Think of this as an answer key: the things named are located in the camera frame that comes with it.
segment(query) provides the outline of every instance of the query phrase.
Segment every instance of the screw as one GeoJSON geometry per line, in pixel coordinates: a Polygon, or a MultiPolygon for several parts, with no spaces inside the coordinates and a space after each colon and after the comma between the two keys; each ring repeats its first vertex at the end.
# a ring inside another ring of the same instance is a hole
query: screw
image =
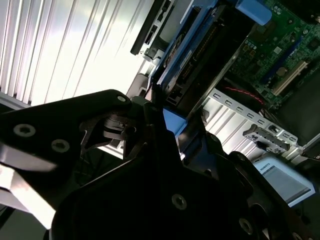
{"type": "Polygon", "coordinates": [[[65,153],[70,149],[70,144],[63,139],[56,139],[52,141],[51,148],[57,153],[65,153]]]}
{"type": "Polygon", "coordinates": [[[174,194],[171,198],[173,205],[179,210],[185,210],[187,208],[187,201],[180,194],[174,194]]]}
{"type": "Polygon", "coordinates": [[[295,240],[302,240],[302,238],[297,233],[292,233],[292,236],[295,240]]]}
{"type": "Polygon", "coordinates": [[[29,124],[18,124],[13,128],[13,132],[19,137],[29,138],[35,135],[36,129],[29,124]]]}
{"type": "Polygon", "coordinates": [[[121,101],[121,102],[125,102],[126,101],[126,99],[123,96],[118,96],[118,100],[121,101]]]}
{"type": "Polygon", "coordinates": [[[239,224],[241,226],[241,228],[248,234],[248,235],[252,235],[254,233],[254,229],[251,226],[250,222],[245,219],[245,218],[240,218],[239,219],[239,224]]]}

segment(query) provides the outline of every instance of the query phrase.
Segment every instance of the green circuit board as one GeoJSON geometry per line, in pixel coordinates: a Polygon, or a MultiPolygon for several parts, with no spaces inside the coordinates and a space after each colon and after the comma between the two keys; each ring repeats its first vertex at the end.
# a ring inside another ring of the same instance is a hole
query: green circuit board
{"type": "Polygon", "coordinates": [[[267,108],[276,110],[319,68],[320,24],[305,23],[277,0],[267,0],[265,4],[272,10],[271,21],[256,26],[230,71],[241,81],[250,83],[263,96],[267,108]],[[297,41],[298,46],[279,65],[279,60],[297,41]],[[274,89],[302,61],[308,63],[307,67],[281,94],[275,95],[274,89]],[[266,78],[275,66],[282,68],[266,78]]]}

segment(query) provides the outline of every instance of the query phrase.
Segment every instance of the metal bracket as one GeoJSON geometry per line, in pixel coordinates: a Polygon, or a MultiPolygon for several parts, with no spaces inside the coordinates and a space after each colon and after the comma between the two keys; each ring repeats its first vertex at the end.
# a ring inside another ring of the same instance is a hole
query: metal bracket
{"type": "Polygon", "coordinates": [[[277,137],[278,139],[284,141],[285,143],[296,145],[298,138],[291,134],[290,132],[284,130],[282,127],[274,124],[273,122],[269,121],[268,119],[260,116],[259,114],[255,113],[254,111],[250,110],[246,106],[240,104],[236,100],[232,99],[231,97],[227,96],[223,92],[219,91],[218,89],[214,88],[210,94],[209,98],[217,101],[218,103],[222,104],[223,106],[231,109],[232,111],[240,114],[245,119],[253,122],[259,128],[262,128],[269,132],[271,135],[277,137]]]}
{"type": "Polygon", "coordinates": [[[277,139],[256,124],[252,124],[250,129],[244,131],[243,136],[253,141],[258,148],[274,154],[284,153],[290,148],[289,144],[277,139]]]}

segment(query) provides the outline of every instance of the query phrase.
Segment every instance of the capacitor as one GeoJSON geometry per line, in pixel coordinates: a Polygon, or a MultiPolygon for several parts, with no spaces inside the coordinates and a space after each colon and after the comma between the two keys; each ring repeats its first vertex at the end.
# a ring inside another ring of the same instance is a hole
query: capacitor
{"type": "Polygon", "coordinates": [[[286,75],[286,73],[288,72],[288,70],[282,66],[278,69],[278,71],[276,71],[276,74],[279,76],[279,77],[283,77],[284,75],[286,75]]]}
{"type": "Polygon", "coordinates": [[[291,33],[290,37],[289,37],[289,41],[294,43],[296,41],[296,33],[293,32],[291,33]]]}

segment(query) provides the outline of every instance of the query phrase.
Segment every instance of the motherboard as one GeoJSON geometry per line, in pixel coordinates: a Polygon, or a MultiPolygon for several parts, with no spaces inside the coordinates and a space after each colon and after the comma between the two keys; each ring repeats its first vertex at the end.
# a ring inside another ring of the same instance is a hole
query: motherboard
{"type": "Polygon", "coordinates": [[[230,68],[270,110],[277,110],[319,69],[320,15],[313,13],[319,3],[311,1],[267,0],[271,20],[255,26],[230,68]]]}

